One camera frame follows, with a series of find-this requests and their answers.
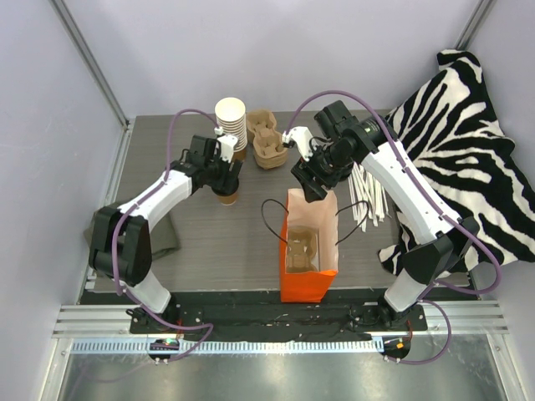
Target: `black bag handle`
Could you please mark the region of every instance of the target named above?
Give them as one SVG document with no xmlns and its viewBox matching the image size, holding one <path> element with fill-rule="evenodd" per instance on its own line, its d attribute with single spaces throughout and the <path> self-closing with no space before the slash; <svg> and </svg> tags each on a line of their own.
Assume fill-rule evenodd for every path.
<svg viewBox="0 0 535 401">
<path fill-rule="evenodd" d="M 270 230 L 279 240 L 283 241 L 284 243 L 288 244 L 288 241 L 286 241 L 284 238 L 282 238 L 279 234 L 277 234 L 275 232 L 275 230 L 273 228 L 271 228 L 268 224 L 268 222 L 266 221 L 266 216 L 264 215 L 264 206 L 268 203 L 268 202 L 275 202 L 275 203 L 278 203 L 280 206 L 283 207 L 283 209 L 286 211 L 286 214 L 289 214 L 289 211 L 288 209 L 286 208 L 285 205 L 283 205 L 281 202 L 279 202 L 278 200 L 276 199 L 273 199 L 273 198 L 269 198 L 269 199 L 266 199 L 264 202 L 262 202 L 262 206 L 260 206 L 260 213 L 262 214 L 262 220 L 264 221 L 264 224 L 266 225 L 267 229 Z"/>
<path fill-rule="evenodd" d="M 268 222 L 266 221 L 266 216 L 264 215 L 264 206 L 268 203 L 268 202 L 275 202 L 277 204 L 279 204 L 285 211 L 286 211 L 286 214 L 289 214 L 289 211 L 288 209 L 286 208 L 285 205 L 283 205 L 281 202 L 279 202 L 278 200 L 276 199 L 273 199 L 273 198 L 269 198 L 269 199 L 266 199 L 264 202 L 262 202 L 262 206 L 260 206 L 260 213 L 262 214 L 262 220 L 264 222 L 264 225 L 267 227 L 268 230 L 270 230 L 279 240 L 283 241 L 284 243 L 288 244 L 288 241 L 286 241 L 284 238 L 282 238 L 279 234 L 277 234 L 277 232 L 275 232 L 275 230 L 273 228 L 271 228 L 271 226 L 268 224 Z M 369 202 L 366 201 L 366 200 L 359 200 L 355 203 L 352 203 L 351 205 L 349 206 L 346 206 L 346 207 L 343 207 L 342 209 L 339 209 L 335 216 L 337 216 L 341 211 L 345 211 L 347 209 L 349 209 L 350 207 L 353 207 L 353 206 L 357 206 L 361 203 L 365 203 L 366 204 L 366 213 L 364 213 L 364 217 L 362 218 L 361 221 L 359 221 L 359 224 L 357 224 L 357 226 L 351 230 L 351 232 L 345 236 L 344 238 L 342 238 L 341 240 L 338 240 L 334 246 L 337 246 L 340 242 L 342 241 L 345 241 L 347 240 L 350 236 L 353 235 L 353 233 L 355 231 L 357 231 L 357 229 L 362 226 L 362 223 L 364 223 L 364 220 L 366 220 L 366 218 L 368 218 L 368 213 L 369 213 Z"/>
<path fill-rule="evenodd" d="M 340 209 L 339 211 L 336 212 L 336 215 L 335 215 L 335 216 L 337 216 L 341 211 L 345 211 L 345 210 L 349 209 L 350 207 L 357 206 L 357 205 L 360 204 L 360 203 L 365 203 L 365 204 L 366 204 L 366 213 L 364 213 L 364 217 L 362 218 L 361 221 L 359 221 L 359 224 L 357 224 L 357 226 L 356 226 L 353 230 L 351 230 L 351 232 L 350 232 L 347 236 L 345 236 L 345 237 L 342 238 L 341 240 L 338 240 L 338 242 L 336 242 L 336 243 L 334 244 L 334 246 L 337 246 L 340 242 L 347 240 L 347 239 L 348 239 L 348 238 L 349 238 L 355 231 L 357 231 L 357 228 L 359 228 L 360 226 L 362 226 L 362 223 L 364 223 L 364 220 L 366 220 L 366 219 L 368 218 L 368 213 L 369 213 L 369 202 L 368 202 L 367 200 L 359 200 L 359 201 L 357 201 L 357 202 L 355 202 L 355 203 L 352 203 L 352 204 L 349 205 L 349 206 L 343 207 L 342 209 Z"/>
</svg>

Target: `black and white striped fabric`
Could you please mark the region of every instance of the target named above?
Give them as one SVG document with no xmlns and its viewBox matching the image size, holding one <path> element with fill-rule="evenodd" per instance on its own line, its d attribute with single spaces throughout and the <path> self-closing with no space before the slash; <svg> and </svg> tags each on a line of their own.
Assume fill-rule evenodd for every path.
<svg viewBox="0 0 535 401">
<path fill-rule="evenodd" d="M 475 216 L 482 240 L 501 264 L 535 261 L 535 193 L 511 158 L 515 144 L 498 120 L 482 67 L 468 52 L 437 55 L 440 72 L 389 114 L 409 157 L 433 189 L 462 217 Z M 400 256 L 417 245 L 398 210 L 400 242 L 379 252 L 383 267 L 403 269 Z M 452 270 L 487 257 L 474 246 Z"/>
</svg>

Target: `orange paper bag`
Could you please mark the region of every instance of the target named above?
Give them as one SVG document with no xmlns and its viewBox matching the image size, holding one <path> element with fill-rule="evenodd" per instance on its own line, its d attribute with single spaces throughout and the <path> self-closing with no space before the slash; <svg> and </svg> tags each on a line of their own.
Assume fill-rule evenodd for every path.
<svg viewBox="0 0 535 401">
<path fill-rule="evenodd" d="M 308 203 L 303 190 L 288 190 L 287 215 L 280 241 L 279 274 L 282 302 L 321 302 L 338 274 L 338 205 L 331 190 L 324 200 Z M 317 232 L 317 266 L 308 272 L 288 272 L 288 228 Z"/>
</svg>

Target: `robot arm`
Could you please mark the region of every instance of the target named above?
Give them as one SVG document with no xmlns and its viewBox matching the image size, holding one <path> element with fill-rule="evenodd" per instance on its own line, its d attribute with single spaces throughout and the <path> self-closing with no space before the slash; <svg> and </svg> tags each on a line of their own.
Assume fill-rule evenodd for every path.
<svg viewBox="0 0 535 401">
<path fill-rule="evenodd" d="M 118 208 L 106 206 L 96 213 L 89 265 L 113 279 L 112 235 L 119 218 L 132 206 L 137 206 L 120 233 L 118 262 L 121 285 L 127 287 L 151 311 L 161 314 L 167 322 L 175 322 L 178 311 L 169 291 L 150 270 L 150 231 L 174 206 L 204 185 L 210 186 L 218 195 L 236 192 L 242 167 L 239 160 L 232 163 L 236 142 L 237 138 L 231 135 L 222 135 L 217 139 L 195 135 L 190 149 L 185 150 L 185 160 L 171 163 L 168 172 L 164 172 L 153 185 L 130 202 Z"/>
<path fill-rule="evenodd" d="M 287 147 L 297 145 L 302 158 L 292 173 L 303 186 L 307 201 L 323 199 L 331 188 L 347 176 L 354 163 L 361 164 L 386 189 L 395 204 L 403 211 L 421 244 L 402 257 L 404 270 L 387 289 L 380 306 L 386 322 L 402 318 L 419 296 L 442 273 L 464 257 L 471 242 L 445 221 L 431 207 L 425 195 L 416 187 L 397 160 L 379 125 L 373 119 L 359 122 L 341 101 L 337 101 L 314 117 L 325 136 L 332 141 L 325 148 L 318 147 L 306 127 L 296 127 L 283 135 Z M 395 146 L 409 167 L 414 167 L 389 127 Z M 441 205 L 442 210 L 456 219 L 469 232 L 479 227 L 473 217 L 462 220 L 433 191 L 416 168 L 411 171 L 424 187 L 426 195 Z"/>
</svg>

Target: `stack of paper cups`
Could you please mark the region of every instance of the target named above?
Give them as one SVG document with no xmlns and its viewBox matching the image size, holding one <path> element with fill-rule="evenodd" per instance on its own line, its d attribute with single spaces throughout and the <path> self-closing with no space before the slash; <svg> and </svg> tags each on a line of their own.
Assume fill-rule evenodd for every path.
<svg viewBox="0 0 535 401">
<path fill-rule="evenodd" d="M 234 157 L 245 160 L 247 149 L 247 126 L 245 121 L 245 104 L 236 98 L 221 99 L 216 104 L 217 123 L 223 133 L 237 137 Z"/>
</svg>

